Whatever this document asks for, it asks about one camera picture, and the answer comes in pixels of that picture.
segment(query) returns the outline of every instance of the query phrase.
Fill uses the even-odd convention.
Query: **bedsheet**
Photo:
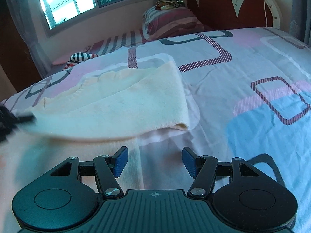
[[[295,195],[293,231],[311,232],[311,51],[280,30],[202,32],[121,48],[45,78],[5,105],[23,112],[43,96],[53,98],[86,77],[168,60],[175,61],[183,78],[190,127],[138,138],[144,188],[188,190],[193,179],[181,160],[185,146],[219,161],[241,157]],[[42,158],[36,157],[39,164]],[[20,168],[0,150],[0,177],[8,164]],[[217,180],[214,191],[226,183],[226,178]],[[2,223],[3,232],[16,225],[9,212]]]

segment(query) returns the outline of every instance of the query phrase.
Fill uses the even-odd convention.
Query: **metal bolt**
[[[111,188],[106,189],[105,193],[110,196],[116,196],[120,194],[121,191],[118,188],[111,187]]]
[[[192,188],[190,190],[190,193],[196,196],[202,196],[204,195],[206,192],[203,188]]]

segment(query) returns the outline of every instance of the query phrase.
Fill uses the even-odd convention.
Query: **patterned cloth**
[[[97,54],[89,54],[89,53],[84,53],[84,52],[77,52],[73,55],[71,55],[69,61],[67,62],[66,66],[64,67],[63,70],[66,70],[70,67],[73,67],[77,64],[80,64],[81,62],[87,61],[89,59],[93,59],[98,57]]]

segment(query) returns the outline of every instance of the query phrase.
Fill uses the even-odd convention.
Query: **striped pillow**
[[[198,24],[201,25],[197,17],[185,7],[170,10],[155,8],[153,6],[143,15],[144,37],[149,41],[171,37],[178,31],[187,34],[187,30],[193,30]]]

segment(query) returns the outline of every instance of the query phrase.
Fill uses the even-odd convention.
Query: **headboard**
[[[275,0],[187,0],[188,9],[214,30],[249,27],[280,28],[282,15]]]

